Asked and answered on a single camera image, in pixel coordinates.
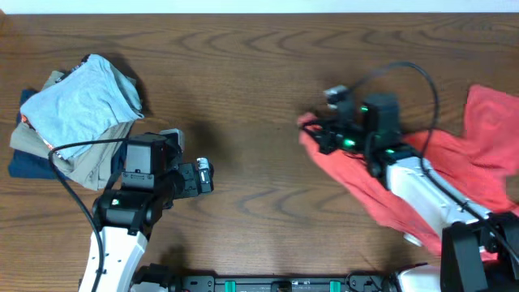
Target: green light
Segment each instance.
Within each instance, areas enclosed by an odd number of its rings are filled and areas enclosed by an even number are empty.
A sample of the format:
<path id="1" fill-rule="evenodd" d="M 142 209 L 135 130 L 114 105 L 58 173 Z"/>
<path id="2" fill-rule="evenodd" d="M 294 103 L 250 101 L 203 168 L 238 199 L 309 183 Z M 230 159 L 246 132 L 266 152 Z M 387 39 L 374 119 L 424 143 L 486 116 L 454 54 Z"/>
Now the green light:
<path id="1" fill-rule="evenodd" d="M 354 146 L 354 145 L 355 145 L 355 141 L 350 140 L 350 139 L 345 139 L 345 140 L 344 140 L 344 145 L 345 145 L 346 147 Z"/>

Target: wood grain surface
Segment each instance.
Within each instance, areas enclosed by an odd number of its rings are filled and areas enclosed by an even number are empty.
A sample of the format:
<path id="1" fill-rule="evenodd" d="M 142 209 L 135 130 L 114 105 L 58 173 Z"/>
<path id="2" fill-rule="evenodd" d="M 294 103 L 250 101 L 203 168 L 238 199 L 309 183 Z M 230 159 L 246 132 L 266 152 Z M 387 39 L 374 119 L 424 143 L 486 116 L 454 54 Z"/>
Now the wood grain surface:
<path id="1" fill-rule="evenodd" d="M 141 264 L 179 273 L 344 274 L 438 263 L 378 226 L 298 144 L 297 116 L 322 91 L 396 60 L 426 68 L 440 88 L 440 127 L 460 134 L 471 84 L 519 94 L 517 15 L 17 15 L 0 32 L 0 290 L 72 291 L 90 227 L 55 181 L 9 178 L 8 147 L 24 88 L 90 53 L 139 81 L 147 118 L 134 133 L 183 129 L 187 160 L 215 165 L 212 195 L 175 202 Z M 362 89 L 396 92 L 408 131 L 432 102 L 415 73 Z M 99 195 L 75 189 L 86 205 Z M 519 180 L 508 193 L 519 198 Z"/>

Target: light blue towel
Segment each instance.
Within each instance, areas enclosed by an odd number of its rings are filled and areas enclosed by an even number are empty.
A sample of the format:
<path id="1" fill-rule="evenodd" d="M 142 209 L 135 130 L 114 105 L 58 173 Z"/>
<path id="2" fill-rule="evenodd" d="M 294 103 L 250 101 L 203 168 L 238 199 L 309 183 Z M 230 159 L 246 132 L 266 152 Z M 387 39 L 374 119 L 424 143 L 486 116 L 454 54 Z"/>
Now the light blue towel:
<path id="1" fill-rule="evenodd" d="M 22 105 L 38 134 L 54 147 L 98 140 L 109 127 L 144 116 L 135 86 L 110 62 L 92 54 L 62 82 L 35 94 Z M 63 159 L 92 145 L 65 148 Z"/>

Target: green clip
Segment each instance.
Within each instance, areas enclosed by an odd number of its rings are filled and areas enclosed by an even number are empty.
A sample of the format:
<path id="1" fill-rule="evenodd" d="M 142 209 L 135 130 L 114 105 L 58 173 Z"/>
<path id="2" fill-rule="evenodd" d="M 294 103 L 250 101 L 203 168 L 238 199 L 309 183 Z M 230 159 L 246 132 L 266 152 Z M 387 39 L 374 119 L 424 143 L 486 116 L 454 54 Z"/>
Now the green clip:
<path id="1" fill-rule="evenodd" d="M 330 281 L 330 292 L 341 292 L 341 283 L 339 281 Z"/>
<path id="2" fill-rule="evenodd" d="M 236 282 L 225 281 L 225 292 L 236 292 Z"/>

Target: gray cloth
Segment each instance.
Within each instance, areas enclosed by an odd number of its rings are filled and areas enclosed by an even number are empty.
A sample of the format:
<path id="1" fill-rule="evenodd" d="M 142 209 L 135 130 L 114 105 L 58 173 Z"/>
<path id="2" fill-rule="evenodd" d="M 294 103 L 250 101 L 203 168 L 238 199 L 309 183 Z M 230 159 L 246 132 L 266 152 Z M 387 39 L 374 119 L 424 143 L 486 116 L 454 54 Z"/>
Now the gray cloth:
<path id="1" fill-rule="evenodd" d="M 53 71 L 44 85 L 44 89 L 55 84 L 55 80 L 63 73 Z M 133 122 L 120 123 L 108 128 L 101 136 L 100 140 L 124 138 L 128 135 Z M 11 135 L 10 146 L 14 149 L 34 154 L 39 157 L 48 158 L 49 148 L 41 137 L 29 127 L 21 122 Z M 106 186 L 111 175 L 111 158 L 118 151 L 121 143 L 94 144 L 85 153 L 77 158 L 63 160 L 54 156 L 54 164 L 68 178 L 79 183 L 83 187 L 97 191 Z"/>
<path id="2" fill-rule="evenodd" d="M 39 136 L 53 147 L 100 139 L 119 123 L 144 116 L 135 86 L 106 59 L 92 54 L 63 81 L 25 102 L 20 112 Z M 84 145 L 59 151 L 64 159 L 91 148 Z"/>

